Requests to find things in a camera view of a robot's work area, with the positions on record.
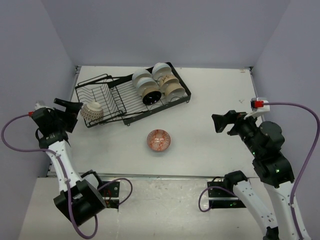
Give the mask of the brown lattice patterned bowl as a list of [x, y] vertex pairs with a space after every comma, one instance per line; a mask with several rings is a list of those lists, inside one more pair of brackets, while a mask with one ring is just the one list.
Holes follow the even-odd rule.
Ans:
[[92, 101], [82, 107], [80, 110], [80, 115], [87, 124], [98, 123], [103, 120], [104, 110], [100, 103]]

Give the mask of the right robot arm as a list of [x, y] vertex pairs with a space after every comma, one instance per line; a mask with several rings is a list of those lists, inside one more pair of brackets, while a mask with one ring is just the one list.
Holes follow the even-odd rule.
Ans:
[[281, 153], [285, 142], [281, 127], [246, 112], [230, 110], [224, 115], [213, 114], [215, 131], [221, 133], [232, 125], [229, 136], [239, 136], [253, 155], [254, 171], [263, 183], [272, 203], [272, 210], [254, 192], [251, 183], [240, 170], [224, 176], [223, 191], [236, 196], [258, 224], [265, 240], [309, 240], [300, 209], [292, 193], [296, 178], [290, 162]]

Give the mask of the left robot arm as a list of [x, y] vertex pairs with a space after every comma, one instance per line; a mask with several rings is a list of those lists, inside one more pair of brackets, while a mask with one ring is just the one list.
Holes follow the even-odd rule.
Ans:
[[58, 98], [54, 103], [65, 109], [51, 108], [38, 101], [30, 117], [38, 126], [36, 132], [42, 134], [37, 138], [39, 147], [49, 156], [58, 178], [59, 195], [54, 198], [54, 204], [79, 227], [106, 208], [101, 196], [104, 184], [95, 171], [81, 175], [72, 163], [68, 134], [78, 122], [82, 103]]

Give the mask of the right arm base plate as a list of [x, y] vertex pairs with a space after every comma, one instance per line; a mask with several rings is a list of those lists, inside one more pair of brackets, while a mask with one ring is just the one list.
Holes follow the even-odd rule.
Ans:
[[246, 208], [241, 200], [221, 189], [208, 190], [210, 209], [239, 209]]

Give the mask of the black glazed tan bowl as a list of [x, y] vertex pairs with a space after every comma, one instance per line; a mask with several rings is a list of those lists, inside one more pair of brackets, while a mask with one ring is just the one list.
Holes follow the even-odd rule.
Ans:
[[145, 105], [153, 105], [156, 102], [158, 102], [162, 97], [162, 93], [154, 88], [154, 87], [149, 87], [146, 88], [143, 93], [142, 93], [142, 102]]

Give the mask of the tan bowl with branch motif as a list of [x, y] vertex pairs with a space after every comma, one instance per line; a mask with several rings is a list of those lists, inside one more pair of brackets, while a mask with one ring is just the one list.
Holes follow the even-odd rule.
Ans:
[[173, 74], [163, 76], [159, 81], [159, 89], [162, 93], [165, 92], [166, 88], [173, 83], [179, 83], [178, 78]]

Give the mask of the tan bowl white inside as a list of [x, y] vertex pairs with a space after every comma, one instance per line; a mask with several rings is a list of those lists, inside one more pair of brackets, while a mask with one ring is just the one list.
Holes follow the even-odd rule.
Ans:
[[164, 95], [166, 100], [170, 102], [174, 98], [181, 98], [184, 96], [186, 90], [179, 83], [171, 83], [165, 89]]

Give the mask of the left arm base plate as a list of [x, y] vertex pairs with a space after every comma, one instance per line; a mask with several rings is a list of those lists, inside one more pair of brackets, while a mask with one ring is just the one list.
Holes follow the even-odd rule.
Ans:
[[98, 190], [108, 209], [119, 209], [120, 181], [112, 182]]

